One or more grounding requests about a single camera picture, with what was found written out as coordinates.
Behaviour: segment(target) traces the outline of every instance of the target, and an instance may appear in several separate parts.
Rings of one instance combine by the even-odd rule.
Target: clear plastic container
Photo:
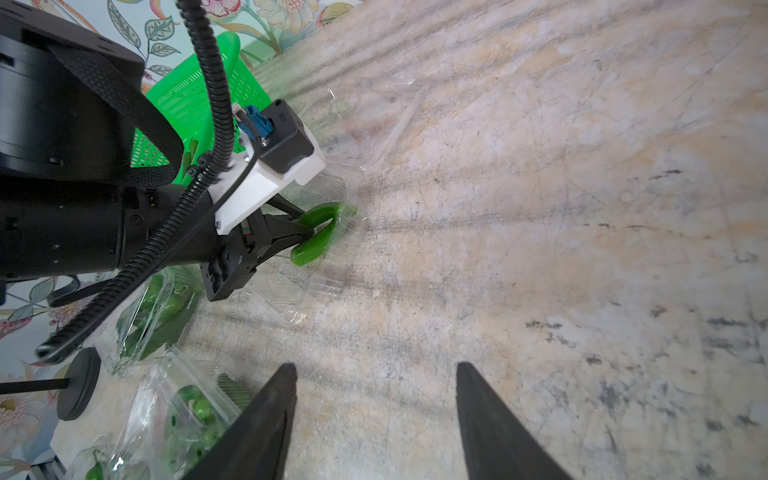
[[[358,182],[358,171],[330,164],[307,185],[291,184],[280,194],[304,210],[325,202],[356,206]],[[269,206],[262,211],[279,213]],[[259,265],[243,291],[272,316],[287,323],[301,322],[317,303],[330,301],[342,292],[367,224],[359,209],[340,210],[329,246],[320,258],[297,266],[291,262],[290,250],[284,250]]]
[[[378,166],[397,144],[426,88],[414,78],[349,78],[316,90],[297,110],[330,163]]]
[[[67,473],[62,480],[90,480],[107,478],[104,470],[114,447],[95,445],[80,451],[72,463],[67,465]]]
[[[304,210],[325,202],[356,207],[339,214],[326,252],[305,266],[284,250],[257,268],[243,288],[254,306],[287,323],[299,323],[343,291],[368,225],[359,211],[357,189],[363,172],[380,164],[406,129],[424,97],[417,81],[354,78],[319,89],[299,117],[326,155],[328,167],[306,186],[280,192]],[[274,213],[263,207],[265,214]]]
[[[138,290],[101,333],[101,345],[108,351],[104,366],[113,375],[142,360],[163,356],[178,344],[204,296],[203,279],[195,265],[167,266]]]
[[[105,478],[180,478],[213,448],[240,415],[228,392],[250,394],[209,362],[194,362],[180,349],[154,359],[139,385]]]

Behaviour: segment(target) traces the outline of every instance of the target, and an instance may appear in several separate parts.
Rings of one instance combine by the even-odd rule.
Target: black strap
[[[152,102],[101,55],[62,45],[49,45],[48,50],[117,113],[127,117],[170,162],[159,167],[130,168],[127,165],[120,182],[134,187],[158,187],[172,182],[181,166],[184,144]]]
[[[101,282],[96,282],[90,285],[86,285],[79,290],[75,290],[74,292],[67,292],[61,295],[57,295],[55,298],[51,298],[51,296],[49,295],[48,306],[52,306],[56,308],[56,307],[68,305],[73,302],[77,302],[78,300],[82,300],[84,298],[88,298],[91,295],[96,295],[97,293],[101,292],[109,282],[110,280],[102,280]]]
[[[47,297],[45,297],[45,301],[48,302],[48,306],[61,306],[66,305],[69,302],[61,303],[59,304],[59,299],[61,299],[63,296],[67,296],[70,293],[77,292],[78,288],[80,288],[80,279],[78,279],[77,275],[68,275],[69,278],[72,279],[70,283],[63,286],[62,288],[58,290],[54,290],[48,294]]]
[[[301,217],[305,213],[304,210],[301,210],[296,205],[290,203],[288,200],[286,200],[285,197],[283,197],[280,194],[277,194],[274,197],[267,200],[266,204],[269,205],[270,207],[275,207],[281,212],[287,213],[290,216],[291,220],[295,220],[296,218]]]

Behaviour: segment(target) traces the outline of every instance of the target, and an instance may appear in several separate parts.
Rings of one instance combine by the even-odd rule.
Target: floral wallpaper
[[[80,275],[81,286],[103,274]],[[40,366],[35,347],[69,323],[88,304],[83,299],[51,308],[48,294],[69,284],[68,277],[52,277],[8,285],[0,305],[0,382],[62,378],[68,364]],[[58,392],[0,395],[0,480],[23,480],[30,465],[53,458],[50,441],[58,423]]]
[[[146,69],[146,93],[192,55],[192,44],[173,0],[19,0],[66,18],[136,51]],[[202,0],[218,35],[240,36],[248,66],[272,58],[310,32],[348,12],[362,0]]]

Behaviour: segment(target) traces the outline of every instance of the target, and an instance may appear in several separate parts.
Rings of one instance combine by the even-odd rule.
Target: blue connector
[[[241,118],[237,118],[237,126],[240,127],[251,140],[256,140],[256,135],[253,134],[252,130],[253,127],[256,128],[262,138],[266,138],[272,133],[272,130],[275,129],[270,119],[263,116],[258,108],[253,105],[248,105],[244,110],[248,117],[247,119],[241,117],[242,120]]]

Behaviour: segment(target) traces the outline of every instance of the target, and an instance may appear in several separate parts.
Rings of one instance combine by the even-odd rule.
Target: green plastic basket
[[[254,105],[259,110],[269,106],[271,100],[259,83],[253,78],[242,60],[240,60],[240,37],[227,31],[217,37],[224,70],[230,85],[232,102],[245,107]],[[147,98],[166,117],[170,125],[184,142],[184,151],[190,151],[190,144],[197,141],[192,163],[197,163],[197,157],[214,146],[214,120],[210,113],[210,102],[205,89],[203,74],[197,56],[192,55],[178,67],[160,80],[147,92]],[[235,152],[240,153],[243,147],[235,141]],[[156,167],[165,165],[168,160],[147,139],[141,131],[136,130],[134,149],[131,154],[132,167]],[[174,180],[175,184],[186,185],[192,179],[185,175],[182,169]]]

